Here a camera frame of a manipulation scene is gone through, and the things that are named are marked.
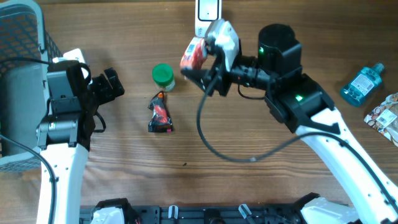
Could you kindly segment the red tissue pack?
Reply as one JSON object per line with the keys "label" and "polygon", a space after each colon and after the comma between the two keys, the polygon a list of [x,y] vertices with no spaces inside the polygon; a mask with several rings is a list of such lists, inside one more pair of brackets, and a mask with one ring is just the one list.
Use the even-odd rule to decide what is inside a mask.
{"label": "red tissue pack", "polygon": [[201,70],[207,60],[207,49],[204,38],[194,37],[186,48],[180,61],[181,70]]}

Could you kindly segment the green lid jar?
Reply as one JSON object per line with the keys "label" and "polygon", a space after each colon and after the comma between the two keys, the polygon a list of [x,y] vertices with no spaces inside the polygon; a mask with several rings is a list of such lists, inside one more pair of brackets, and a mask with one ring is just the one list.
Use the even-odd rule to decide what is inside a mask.
{"label": "green lid jar", "polygon": [[166,63],[160,63],[152,69],[152,79],[157,87],[163,91],[171,91],[175,86],[174,71]]}

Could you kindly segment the red black snack pouch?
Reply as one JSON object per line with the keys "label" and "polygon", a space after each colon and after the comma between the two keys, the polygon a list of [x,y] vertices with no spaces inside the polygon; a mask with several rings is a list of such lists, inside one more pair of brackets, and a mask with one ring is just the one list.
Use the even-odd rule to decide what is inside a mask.
{"label": "red black snack pouch", "polygon": [[164,91],[158,92],[150,101],[148,109],[153,115],[148,123],[150,133],[171,133],[174,130],[170,113],[165,105]]}

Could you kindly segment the blue mouthwash bottle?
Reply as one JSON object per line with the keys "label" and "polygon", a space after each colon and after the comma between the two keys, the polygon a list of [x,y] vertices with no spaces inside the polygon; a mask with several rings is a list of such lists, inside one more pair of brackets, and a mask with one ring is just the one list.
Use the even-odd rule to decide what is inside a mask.
{"label": "blue mouthwash bottle", "polygon": [[357,75],[341,90],[342,98],[353,106],[361,106],[366,98],[382,83],[381,73],[384,71],[382,63],[373,67],[363,67]]}

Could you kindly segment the beige snack bag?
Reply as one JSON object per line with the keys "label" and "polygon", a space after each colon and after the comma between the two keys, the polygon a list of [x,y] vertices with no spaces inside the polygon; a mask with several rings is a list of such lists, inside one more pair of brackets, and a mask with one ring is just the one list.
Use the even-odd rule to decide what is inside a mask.
{"label": "beige snack bag", "polygon": [[364,122],[397,146],[397,93],[387,96],[365,116]]}

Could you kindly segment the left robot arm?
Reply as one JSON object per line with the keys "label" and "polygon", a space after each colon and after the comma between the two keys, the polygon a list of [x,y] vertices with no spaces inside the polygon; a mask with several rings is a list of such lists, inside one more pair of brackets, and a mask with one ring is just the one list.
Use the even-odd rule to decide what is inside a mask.
{"label": "left robot arm", "polygon": [[37,223],[78,223],[98,107],[124,94],[115,69],[85,77],[81,64],[49,66],[49,112],[37,128],[42,159]]}

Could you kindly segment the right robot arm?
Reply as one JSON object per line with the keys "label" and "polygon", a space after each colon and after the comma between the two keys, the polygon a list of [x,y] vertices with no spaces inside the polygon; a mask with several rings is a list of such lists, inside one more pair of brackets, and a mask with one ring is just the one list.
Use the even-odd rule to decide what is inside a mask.
{"label": "right robot arm", "polygon": [[234,83],[263,90],[271,115],[318,154],[351,200],[345,206],[310,193],[293,205],[296,223],[396,223],[397,186],[351,134],[329,95],[303,73],[301,49],[290,26],[271,24],[259,32],[257,57],[244,56],[232,25],[215,20],[204,37],[191,40],[180,68],[206,96],[225,96]]}

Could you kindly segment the white barcode scanner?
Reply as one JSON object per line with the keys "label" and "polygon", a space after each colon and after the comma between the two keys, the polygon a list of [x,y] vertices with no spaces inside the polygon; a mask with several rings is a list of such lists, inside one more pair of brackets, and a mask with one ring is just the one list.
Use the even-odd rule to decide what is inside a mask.
{"label": "white barcode scanner", "polygon": [[195,1],[195,35],[204,37],[212,21],[222,17],[222,0]]}

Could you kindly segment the grey plastic mesh basket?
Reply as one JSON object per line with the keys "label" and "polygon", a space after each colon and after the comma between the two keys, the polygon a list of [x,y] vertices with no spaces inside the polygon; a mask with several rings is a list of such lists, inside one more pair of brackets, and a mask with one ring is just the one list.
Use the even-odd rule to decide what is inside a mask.
{"label": "grey plastic mesh basket", "polygon": [[1,134],[31,149],[46,112],[47,64],[61,57],[31,0],[1,3]]}

